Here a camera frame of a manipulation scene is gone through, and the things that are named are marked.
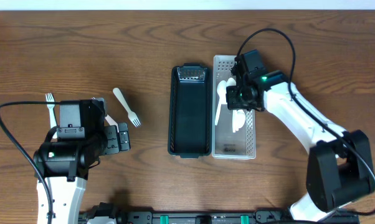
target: plastic spoon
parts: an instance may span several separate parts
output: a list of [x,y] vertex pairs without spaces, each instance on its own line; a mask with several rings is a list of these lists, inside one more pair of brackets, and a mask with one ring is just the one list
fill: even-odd
[[219,95],[217,112],[215,115],[215,125],[218,125],[219,115],[221,113],[221,105],[226,103],[226,81],[222,80],[217,86],[217,93]]
[[238,110],[235,112],[235,130],[238,131],[244,126],[245,123],[245,113],[243,110]]
[[237,128],[236,128],[236,110],[233,110],[233,112],[232,112],[232,130],[233,130],[233,133],[235,133],[237,131]]
[[236,81],[233,78],[229,78],[226,82],[226,86],[234,86],[236,85]]

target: green clip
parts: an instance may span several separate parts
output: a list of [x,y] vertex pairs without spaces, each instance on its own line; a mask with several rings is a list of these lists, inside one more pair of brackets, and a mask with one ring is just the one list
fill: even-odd
[[248,215],[242,215],[240,219],[242,220],[242,224],[250,224],[250,218]]
[[161,215],[160,216],[160,224],[168,224],[168,216],[167,215]]

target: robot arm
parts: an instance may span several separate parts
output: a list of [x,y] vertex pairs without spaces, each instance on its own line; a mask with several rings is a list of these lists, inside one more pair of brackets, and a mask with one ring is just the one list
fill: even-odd
[[[313,107],[298,92],[292,83],[292,91],[296,98],[309,109],[318,119],[327,124],[336,133],[343,136],[346,130],[341,126],[334,124],[332,121],[323,116],[315,107]],[[307,153],[311,147],[315,146],[318,141],[332,141],[336,138],[329,132],[313,121],[298,105],[291,99],[287,89],[287,82],[282,82],[270,87],[270,90],[264,92],[263,96],[265,109],[275,115],[287,128],[295,135],[295,137],[304,146]]]
[[[290,207],[290,214],[295,220],[322,220],[335,208],[375,190],[374,181],[358,158],[293,101],[288,90],[288,78],[281,71],[268,73],[257,50],[237,56],[232,74],[236,76],[237,84],[227,87],[228,109],[267,110],[287,126],[309,153],[308,193]],[[350,142],[373,169],[369,140],[363,132],[346,132],[306,101],[293,83],[291,89],[305,109]],[[347,158],[345,164],[337,164],[339,156]]]
[[[128,126],[104,126],[104,99],[63,101],[60,127],[51,129],[34,162],[43,174],[53,198],[52,224],[74,224],[85,192],[88,171],[100,156],[130,149]],[[57,142],[51,142],[57,132]],[[37,183],[38,224],[47,223],[48,201],[44,185]]]

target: white wall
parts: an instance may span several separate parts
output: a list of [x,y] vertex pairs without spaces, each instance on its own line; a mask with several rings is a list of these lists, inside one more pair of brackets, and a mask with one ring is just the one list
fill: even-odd
[[0,0],[0,10],[375,9],[375,0]]

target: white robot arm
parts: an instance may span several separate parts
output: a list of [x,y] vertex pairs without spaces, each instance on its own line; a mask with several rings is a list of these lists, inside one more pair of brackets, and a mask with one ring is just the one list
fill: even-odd
[[[330,142],[335,140],[336,138],[332,134],[323,130],[318,123],[298,107],[292,100],[287,85],[287,82],[282,82],[265,91],[263,100],[267,111],[275,115],[287,126],[304,146],[307,153],[309,153],[310,148],[315,146],[318,141]],[[329,128],[343,136],[343,132],[346,131],[344,128],[324,117],[302,97],[293,83],[291,84],[291,88],[296,99],[302,105],[310,110],[318,119],[327,124]],[[328,216],[328,213],[322,212],[313,203],[308,193],[290,207],[290,213],[295,220],[318,221]]]
[[[100,156],[130,150],[126,123],[104,126],[106,107],[102,98],[60,102],[60,126],[49,131],[34,154],[53,199],[52,224],[78,223],[89,169],[100,163]],[[57,142],[50,141],[54,132]],[[43,224],[48,222],[49,204],[40,181],[37,191],[37,223]]]

